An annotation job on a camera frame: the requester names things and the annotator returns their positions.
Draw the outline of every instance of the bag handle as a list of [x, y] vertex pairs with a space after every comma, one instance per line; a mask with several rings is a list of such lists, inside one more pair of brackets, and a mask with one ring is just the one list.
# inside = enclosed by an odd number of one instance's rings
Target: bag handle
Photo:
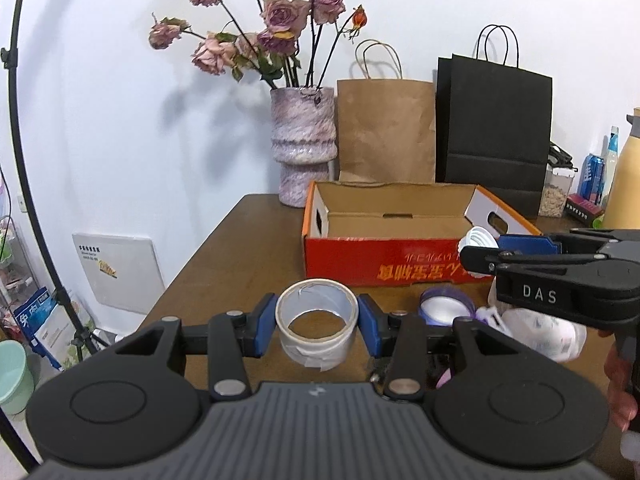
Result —
[[509, 37], [507, 36], [507, 33], [504, 31], [504, 29], [506, 28], [508, 31], [511, 32], [511, 34], [513, 34], [513, 38], [516, 41], [516, 68], [520, 68], [520, 43], [518, 42], [518, 37], [516, 36], [516, 33], [513, 31], [513, 29], [511, 27], [509, 27], [509, 25], [487, 25], [485, 28], [483, 28], [480, 31], [480, 35], [478, 36], [478, 43], [477, 43], [477, 48], [476, 48], [476, 59], [478, 59], [479, 54], [480, 54], [480, 41], [482, 40], [482, 34], [485, 32], [485, 30], [487, 30], [489, 27], [493, 27], [486, 35], [486, 37], [484, 38], [484, 58], [485, 60], [489, 61], [489, 55], [487, 53], [487, 44], [489, 41], [489, 36], [492, 34], [492, 32], [496, 29], [499, 28], [502, 33], [504, 34], [504, 39], [506, 41], [507, 44], [507, 49], [506, 49], [506, 53], [504, 54], [504, 61], [502, 62], [502, 65], [506, 65], [507, 64], [507, 58], [509, 57]]
[[[358, 51], [366, 43], [371, 43], [371, 44], [368, 45], [362, 52], [362, 63], [360, 63], [360, 60], [358, 59]], [[396, 71], [398, 72], [398, 75], [399, 75], [398, 79], [404, 79], [404, 76], [402, 74], [402, 63], [400, 61], [400, 56], [398, 56], [398, 52], [391, 45], [389, 45], [388, 43], [383, 43], [380, 40], [364, 40], [364, 41], [361, 41], [356, 47], [356, 63], [360, 67], [360, 70], [362, 70], [364, 77], [366, 79], [372, 79], [369, 73], [369, 67], [367, 65], [367, 50], [369, 50], [371, 47], [374, 47], [374, 46], [384, 47], [384, 49], [388, 52], [389, 57], [393, 61]]]

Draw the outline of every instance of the mint green bucket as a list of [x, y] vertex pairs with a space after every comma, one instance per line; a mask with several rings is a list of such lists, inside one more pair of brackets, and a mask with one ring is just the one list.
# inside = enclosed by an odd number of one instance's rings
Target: mint green bucket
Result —
[[7, 415], [20, 413], [33, 393], [27, 354], [17, 341], [0, 342], [0, 408]]

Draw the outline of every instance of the ceramic vase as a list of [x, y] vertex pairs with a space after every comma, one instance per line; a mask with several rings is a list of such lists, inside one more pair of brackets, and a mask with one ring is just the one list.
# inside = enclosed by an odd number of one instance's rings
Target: ceramic vase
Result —
[[273, 158], [280, 170], [280, 202], [304, 207], [313, 180], [329, 179], [335, 145], [333, 88], [278, 88], [271, 91]]

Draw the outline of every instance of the purple tape roll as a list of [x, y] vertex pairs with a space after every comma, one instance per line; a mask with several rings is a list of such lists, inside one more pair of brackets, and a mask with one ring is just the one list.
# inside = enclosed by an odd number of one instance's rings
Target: purple tape roll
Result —
[[471, 298], [453, 286], [437, 286], [420, 295], [418, 314], [429, 325], [451, 326], [457, 317], [474, 317]]

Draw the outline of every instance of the human hand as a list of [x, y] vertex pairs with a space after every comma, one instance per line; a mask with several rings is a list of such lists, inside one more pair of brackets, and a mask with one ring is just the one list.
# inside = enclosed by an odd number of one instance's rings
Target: human hand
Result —
[[[598, 332], [600, 337], [609, 337], [611, 332]], [[616, 345], [613, 344], [607, 360], [604, 363], [604, 373], [609, 379], [607, 401], [611, 412], [611, 421], [622, 431], [626, 431], [629, 422], [638, 414], [638, 403], [625, 389], [631, 377], [632, 364], [625, 361], [618, 354]]]

